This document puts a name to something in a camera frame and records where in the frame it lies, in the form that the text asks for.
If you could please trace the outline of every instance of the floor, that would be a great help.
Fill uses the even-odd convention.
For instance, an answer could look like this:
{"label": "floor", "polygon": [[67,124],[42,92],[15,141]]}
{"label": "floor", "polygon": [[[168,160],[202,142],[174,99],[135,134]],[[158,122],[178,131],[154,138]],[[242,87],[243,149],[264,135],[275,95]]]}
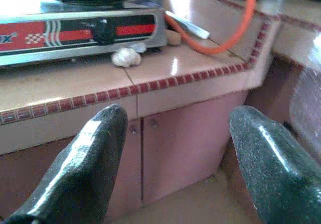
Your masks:
{"label": "floor", "polygon": [[112,224],[251,224],[227,191],[222,171],[214,177],[175,192],[164,199],[122,217]]}

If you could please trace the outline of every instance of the red stripe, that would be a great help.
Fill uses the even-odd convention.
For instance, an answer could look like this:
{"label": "red stripe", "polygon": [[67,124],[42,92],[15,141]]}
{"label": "red stripe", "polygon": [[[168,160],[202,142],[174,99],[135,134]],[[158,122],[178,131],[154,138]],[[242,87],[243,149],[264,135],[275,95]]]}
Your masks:
{"label": "red stripe", "polygon": [[117,27],[116,35],[128,36],[128,35],[151,34],[153,33],[154,29],[155,29],[155,24]]}
{"label": "red stripe", "polygon": [[79,30],[79,31],[66,31],[60,32],[60,41],[73,41],[73,40],[86,40],[93,39],[93,34],[91,30]]}
{"label": "red stripe", "polygon": [[0,51],[30,49],[44,47],[45,38],[40,37],[45,33],[45,22],[26,22],[0,24],[0,36],[15,33],[10,43],[0,44]]}

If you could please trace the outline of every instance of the garlic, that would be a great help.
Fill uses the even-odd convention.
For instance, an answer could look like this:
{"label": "garlic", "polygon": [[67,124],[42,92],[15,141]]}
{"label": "garlic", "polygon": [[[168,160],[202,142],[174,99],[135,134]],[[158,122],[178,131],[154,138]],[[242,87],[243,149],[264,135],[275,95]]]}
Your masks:
{"label": "garlic", "polygon": [[111,61],[114,65],[119,67],[130,67],[139,65],[141,56],[132,48],[120,48],[111,55]]}

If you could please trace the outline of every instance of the red tile border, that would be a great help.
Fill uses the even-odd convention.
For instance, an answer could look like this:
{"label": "red tile border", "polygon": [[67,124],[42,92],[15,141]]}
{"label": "red tile border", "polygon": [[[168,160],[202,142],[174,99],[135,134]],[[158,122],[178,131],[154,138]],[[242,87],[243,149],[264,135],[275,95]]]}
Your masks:
{"label": "red tile border", "polygon": [[177,80],[178,85],[185,84],[184,76],[177,76],[176,80]]}
{"label": "red tile border", "polygon": [[149,82],[149,87],[151,91],[159,90],[157,81]]}
{"label": "red tile border", "polygon": [[46,107],[44,104],[31,107],[31,113],[34,118],[46,115]]}
{"label": "red tile border", "polygon": [[250,57],[250,59],[249,59],[249,63],[251,63],[251,64],[255,64],[255,63],[256,63],[256,59],[255,59],[255,58]]}
{"label": "red tile border", "polygon": [[108,94],[106,91],[98,92],[98,93],[96,93],[96,96],[97,96],[98,102],[105,102],[106,100],[109,100]]}
{"label": "red tile border", "polygon": [[90,105],[90,104],[95,104],[96,103],[96,94],[94,94],[94,93],[87,94],[84,97],[85,97],[86,105]]}
{"label": "red tile border", "polygon": [[209,70],[209,77],[216,77],[216,72],[214,70]]}
{"label": "red tile border", "polygon": [[237,73],[237,69],[235,68],[235,66],[229,66],[230,72],[231,73]]}
{"label": "red tile border", "polygon": [[243,71],[243,68],[242,68],[241,64],[237,64],[237,65],[235,65],[235,67],[239,72]]}
{"label": "red tile border", "polygon": [[138,86],[139,86],[139,89],[140,89],[140,93],[148,92],[147,83],[141,83]]}
{"label": "red tile border", "polygon": [[107,93],[109,95],[109,100],[115,100],[120,98],[120,96],[118,96],[118,89],[109,90]]}
{"label": "red tile border", "polygon": [[201,79],[201,75],[200,75],[199,72],[192,73],[192,75],[193,75],[195,81],[200,81],[200,80],[202,80],[202,79]]}
{"label": "red tile border", "polygon": [[29,107],[24,107],[17,110],[18,121],[31,119],[31,112]]}
{"label": "red tile border", "polygon": [[175,87],[176,86],[176,81],[173,77],[167,78],[167,82],[169,83],[169,87]]}
{"label": "red tile border", "polygon": [[218,77],[223,75],[223,71],[221,68],[215,69],[215,73],[216,73],[216,76],[218,76]]}
{"label": "red tile border", "polygon": [[258,57],[259,55],[260,55],[260,52],[258,50],[255,50],[255,49],[252,50],[251,56]]}
{"label": "red tile border", "polygon": [[16,117],[16,111],[6,111],[1,113],[1,120],[3,124],[8,124],[12,122],[16,122],[17,117]]}
{"label": "red tile border", "polygon": [[160,87],[161,89],[167,88],[166,80],[161,79],[161,80],[158,81],[158,83],[159,83],[159,87]]}
{"label": "red tile border", "polygon": [[251,68],[248,63],[243,63],[242,67],[243,67],[244,70],[248,70],[248,69]]}
{"label": "red tile border", "polygon": [[59,100],[58,103],[59,103],[60,111],[67,111],[72,109],[70,98]]}
{"label": "red tile border", "polygon": [[269,28],[270,28],[270,24],[268,24],[268,23],[263,23],[261,25],[261,31],[267,31],[267,30],[269,30]]}
{"label": "red tile border", "polygon": [[129,87],[130,95],[137,95],[139,94],[139,89],[137,85]]}
{"label": "red tile border", "polygon": [[193,82],[193,77],[190,75],[190,74],[185,74],[184,75],[184,78],[185,78],[185,82],[186,83],[190,83],[190,82]]}
{"label": "red tile border", "polygon": [[259,41],[256,41],[254,43],[254,47],[257,48],[257,49],[261,49],[263,47],[263,43],[262,42],[259,42]]}
{"label": "red tile border", "polygon": [[119,89],[120,97],[128,97],[129,96],[129,87],[122,87]]}
{"label": "red tile border", "polygon": [[58,102],[49,102],[49,103],[46,103],[46,107],[47,107],[47,113],[48,113],[48,114],[52,114],[52,113],[59,112]]}
{"label": "red tile border", "polygon": [[207,73],[207,71],[202,71],[202,72],[200,72],[200,75],[201,75],[201,78],[202,78],[203,80],[209,78],[209,74]]}
{"label": "red tile border", "polygon": [[72,98],[73,107],[83,107],[85,106],[85,98],[83,96],[73,97]]}
{"label": "red tile border", "polygon": [[258,33],[258,36],[257,36],[257,39],[265,40],[265,37],[266,37],[266,34],[265,34],[265,33],[259,32],[259,33]]}
{"label": "red tile border", "polygon": [[222,67],[222,70],[223,70],[223,74],[224,75],[229,75],[230,74],[230,71],[229,71],[228,67]]}

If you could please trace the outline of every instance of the beige tile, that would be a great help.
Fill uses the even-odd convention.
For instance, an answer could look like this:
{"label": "beige tile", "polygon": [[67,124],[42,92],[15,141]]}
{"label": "beige tile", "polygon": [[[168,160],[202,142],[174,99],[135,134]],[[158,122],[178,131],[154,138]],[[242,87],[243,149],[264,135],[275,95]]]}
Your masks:
{"label": "beige tile", "polygon": [[[200,42],[209,47],[217,46],[210,40],[202,40]],[[142,64],[126,69],[126,72],[135,84],[139,84],[242,62],[242,59],[231,56],[228,52],[205,56],[195,52],[187,45],[167,46],[163,47],[158,53],[143,54]]]}
{"label": "beige tile", "polygon": [[128,76],[108,54],[0,69],[0,111],[128,85]]}

